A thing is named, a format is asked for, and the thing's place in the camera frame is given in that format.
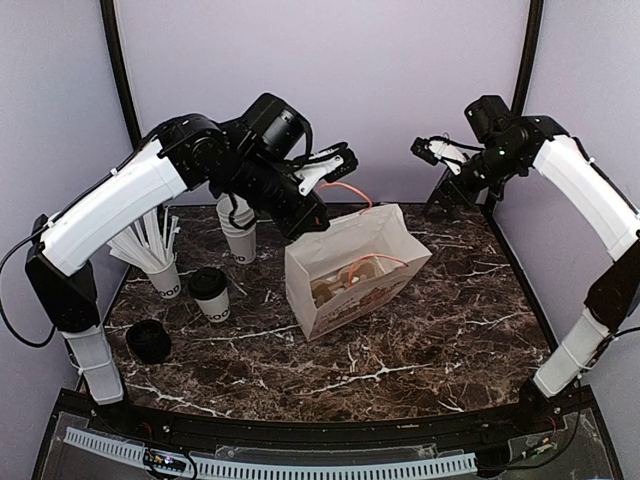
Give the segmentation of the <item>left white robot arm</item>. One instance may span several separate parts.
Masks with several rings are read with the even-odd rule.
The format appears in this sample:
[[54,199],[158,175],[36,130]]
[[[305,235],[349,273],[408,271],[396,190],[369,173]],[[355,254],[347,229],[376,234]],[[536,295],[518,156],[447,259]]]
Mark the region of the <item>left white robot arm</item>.
[[304,193],[286,161],[299,139],[312,138],[308,121],[290,110],[260,119],[244,114],[222,123],[200,114],[158,125],[109,177],[57,215],[40,216],[24,239],[27,278],[53,327],[70,347],[101,417],[120,436],[141,427],[125,399],[97,307],[91,256],[144,214],[208,184],[267,213],[295,240],[329,226],[327,208]]

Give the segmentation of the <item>single black cup lid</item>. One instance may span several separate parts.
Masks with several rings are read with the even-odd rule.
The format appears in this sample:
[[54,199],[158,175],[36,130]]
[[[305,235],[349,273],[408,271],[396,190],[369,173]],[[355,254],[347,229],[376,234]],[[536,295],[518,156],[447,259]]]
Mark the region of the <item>single black cup lid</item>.
[[192,298],[207,301],[220,296],[228,286],[225,273],[214,267],[196,270],[189,278],[188,290]]

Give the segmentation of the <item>brown cardboard cup carrier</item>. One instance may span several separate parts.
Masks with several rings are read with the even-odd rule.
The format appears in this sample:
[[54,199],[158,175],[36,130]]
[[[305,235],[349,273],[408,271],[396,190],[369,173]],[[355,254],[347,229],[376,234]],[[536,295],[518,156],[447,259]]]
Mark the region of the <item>brown cardboard cup carrier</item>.
[[376,262],[367,260],[354,267],[347,265],[316,278],[310,282],[314,304],[319,308],[360,281],[370,280],[382,274],[383,270]]

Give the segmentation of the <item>single white paper cup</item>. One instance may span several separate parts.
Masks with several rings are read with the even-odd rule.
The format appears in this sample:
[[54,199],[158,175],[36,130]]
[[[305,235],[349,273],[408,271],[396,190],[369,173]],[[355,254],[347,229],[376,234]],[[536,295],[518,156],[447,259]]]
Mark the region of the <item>single white paper cup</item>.
[[221,323],[229,319],[231,307],[228,289],[209,299],[195,299],[204,317],[212,323]]

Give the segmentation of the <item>printed paper takeout bag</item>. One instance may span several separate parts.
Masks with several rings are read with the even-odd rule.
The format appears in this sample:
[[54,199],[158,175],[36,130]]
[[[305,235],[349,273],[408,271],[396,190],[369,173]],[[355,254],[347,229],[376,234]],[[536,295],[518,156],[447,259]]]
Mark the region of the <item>printed paper takeout bag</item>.
[[389,303],[431,258],[397,204],[367,205],[285,248],[286,298],[311,342]]

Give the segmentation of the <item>stack of white paper cups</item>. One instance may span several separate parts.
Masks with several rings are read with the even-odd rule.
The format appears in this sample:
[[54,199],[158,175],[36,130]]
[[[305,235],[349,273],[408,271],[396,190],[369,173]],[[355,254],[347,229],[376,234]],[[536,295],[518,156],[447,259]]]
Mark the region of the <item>stack of white paper cups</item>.
[[247,202],[235,196],[223,195],[216,205],[216,213],[231,254],[239,264],[256,259],[256,217]]

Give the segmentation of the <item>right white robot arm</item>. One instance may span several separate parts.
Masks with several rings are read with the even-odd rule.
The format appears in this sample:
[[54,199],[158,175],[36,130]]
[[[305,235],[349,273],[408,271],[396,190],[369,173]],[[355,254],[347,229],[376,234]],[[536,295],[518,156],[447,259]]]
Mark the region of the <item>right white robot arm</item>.
[[473,156],[444,136],[416,138],[411,151],[447,170],[429,197],[455,216],[481,191],[529,170],[553,184],[596,232],[612,260],[589,288],[576,324],[522,390],[528,396],[510,413],[521,434],[534,432],[549,416],[546,399],[558,395],[589,369],[618,336],[639,305],[639,211],[586,155],[580,141],[547,116],[469,118],[479,146]]

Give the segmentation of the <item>stack of black lids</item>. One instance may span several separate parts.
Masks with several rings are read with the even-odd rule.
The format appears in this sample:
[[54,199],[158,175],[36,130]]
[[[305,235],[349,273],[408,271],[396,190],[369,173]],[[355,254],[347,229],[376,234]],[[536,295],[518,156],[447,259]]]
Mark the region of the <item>stack of black lids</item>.
[[171,352],[171,339],[157,320],[147,319],[133,324],[125,339],[131,352],[144,364],[163,363]]

